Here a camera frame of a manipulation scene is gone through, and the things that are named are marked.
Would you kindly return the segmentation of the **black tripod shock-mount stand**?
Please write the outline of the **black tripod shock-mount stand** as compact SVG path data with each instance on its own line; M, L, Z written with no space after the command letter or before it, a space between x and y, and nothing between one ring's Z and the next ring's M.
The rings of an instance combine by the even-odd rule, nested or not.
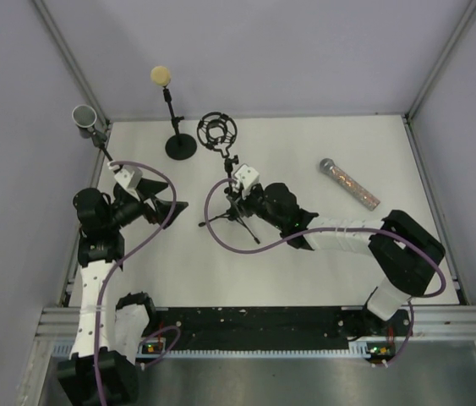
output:
M238 135L238 128L235 121L223 112L208 112L198 122L196 134L198 141L209 151L218 152L224 160L224 171L228 178L233 175L234 167L239 164L237 155L230 155L230 147L234 144ZM229 208L222 214L209 218L207 222L200 222L200 228L218 219L226 219L236 222L244 227L252 236L255 243L260 244L260 240L254 235L252 230L246 225L236 204L237 194L233 191L230 183L224 189L225 196L230 204Z

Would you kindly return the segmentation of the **glitter rhinestone microphone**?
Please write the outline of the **glitter rhinestone microphone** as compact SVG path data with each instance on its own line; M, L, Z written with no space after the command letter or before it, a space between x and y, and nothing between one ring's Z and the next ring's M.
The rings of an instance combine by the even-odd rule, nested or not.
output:
M338 167L332 159L322 159L319 163L319 170L321 173L335 181L369 211L374 211L380 204L380 200L378 198L376 198L359 182L357 182L340 167Z

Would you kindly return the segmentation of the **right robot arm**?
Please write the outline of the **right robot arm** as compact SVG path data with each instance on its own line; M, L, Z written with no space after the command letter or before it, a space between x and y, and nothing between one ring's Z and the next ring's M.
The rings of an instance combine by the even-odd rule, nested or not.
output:
M443 245L405 211L393 210L378 221L337 220L300 207L284 183L226 188L238 217L258 217L279 231L297 250L340 250L374 258L383 280L365 302L364 329L379 335L399 308L413 298L431 298L446 290L440 270Z

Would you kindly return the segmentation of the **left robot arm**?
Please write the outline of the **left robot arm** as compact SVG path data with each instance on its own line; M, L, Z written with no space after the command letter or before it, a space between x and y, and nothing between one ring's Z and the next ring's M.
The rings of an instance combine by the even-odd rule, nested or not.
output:
M147 293L129 289L121 230L139 218L168 228L188 205L158 198L167 186L142 178L132 191L116 184L112 195L86 188L73 198L82 297L74 344L57 367L57 379L74 405L138 399L136 354L142 335L158 328L159 316Z

